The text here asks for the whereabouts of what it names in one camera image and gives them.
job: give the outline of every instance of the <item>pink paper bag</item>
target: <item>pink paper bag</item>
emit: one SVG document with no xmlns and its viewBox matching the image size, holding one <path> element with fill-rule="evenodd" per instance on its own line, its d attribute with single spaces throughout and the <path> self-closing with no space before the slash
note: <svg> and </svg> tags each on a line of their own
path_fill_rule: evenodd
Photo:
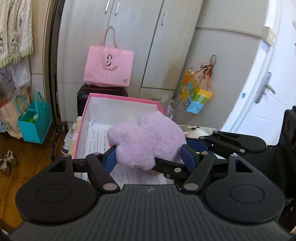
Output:
<svg viewBox="0 0 296 241">
<path fill-rule="evenodd" d="M 109 29 L 114 32 L 115 48 L 104 47 Z M 84 82 L 88 85 L 100 87 L 123 86 L 127 87 L 131 80 L 133 65 L 133 51 L 117 48 L 115 29 L 109 26 L 100 46 L 91 46 L 87 56 L 84 72 Z"/>
</svg>

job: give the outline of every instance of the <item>teal bag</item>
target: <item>teal bag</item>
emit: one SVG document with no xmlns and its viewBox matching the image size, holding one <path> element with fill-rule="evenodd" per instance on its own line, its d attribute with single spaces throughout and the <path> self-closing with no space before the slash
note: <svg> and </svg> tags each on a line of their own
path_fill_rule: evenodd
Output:
<svg viewBox="0 0 296 241">
<path fill-rule="evenodd" d="M 37 102 L 38 95 L 41 98 L 41 102 Z M 20 98 L 28 107 L 24 113 L 21 113 L 20 108 L 18 107 L 18 98 Z M 45 102 L 41 94 L 37 92 L 35 94 L 35 99 L 30 106 L 24 97 L 17 95 L 15 97 L 15 106 L 20 113 L 18 125 L 24 141 L 40 144 L 43 143 L 52 123 L 49 103 Z M 28 120 L 34 118 L 35 115 L 37 116 L 35 123 L 28 122 Z"/>
</svg>

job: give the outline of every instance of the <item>slipper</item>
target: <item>slipper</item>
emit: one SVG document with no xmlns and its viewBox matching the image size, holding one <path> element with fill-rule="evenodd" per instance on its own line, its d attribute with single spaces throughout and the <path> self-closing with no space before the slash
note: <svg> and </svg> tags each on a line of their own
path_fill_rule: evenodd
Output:
<svg viewBox="0 0 296 241">
<path fill-rule="evenodd" d="M 10 176 L 11 174 L 10 166 L 7 164 L 7 162 L 3 158 L 0 159 L 0 170 L 6 176 Z"/>
<path fill-rule="evenodd" d="M 4 160 L 6 160 L 12 167 L 18 164 L 16 156 L 10 150 L 7 151 L 7 154 L 4 156 Z"/>
</svg>

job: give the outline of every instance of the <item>wardrobe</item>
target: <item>wardrobe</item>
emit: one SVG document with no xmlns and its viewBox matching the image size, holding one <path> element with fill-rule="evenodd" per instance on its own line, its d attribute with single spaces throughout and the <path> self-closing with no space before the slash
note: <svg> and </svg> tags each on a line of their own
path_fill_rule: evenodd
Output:
<svg viewBox="0 0 296 241">
<path fill-rule="evenodd" d="M 89 47 L 115 28 L 119 48 L 134 51 L 129 97 L 170 102 L 180 79 L 203 0 L 65 0 L 57 52 L 61 119 L 77 118 Z M 105 46 L 113 46 L 108 31 Z"/>
</svg>

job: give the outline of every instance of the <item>paper document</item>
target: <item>paper document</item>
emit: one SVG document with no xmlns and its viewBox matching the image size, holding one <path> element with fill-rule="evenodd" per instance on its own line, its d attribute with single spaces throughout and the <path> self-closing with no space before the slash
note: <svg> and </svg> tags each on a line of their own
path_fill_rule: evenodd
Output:
<svg viewBox="0 0 296 241">
<path fill-rule="evenodd" d="M 84 155 L 100 152 L 105 153 L 110 148 L 107 140 L 107 131 L 111 126 L 96 123 L 95 119 L 89 121 L 87 137 L 84 149 Z M 130 168 L 117 164 L 110 173 L 116 183 L 123 188 L 124 184 L 142 184 L 142 185 L 164 185 L 167 184 L 166 178 L 162 173 L 152 175 L 147 171 L 138 168 Z M 87 173 L 82 174 L 82 179 L 88 180 Z"/>
</svg>

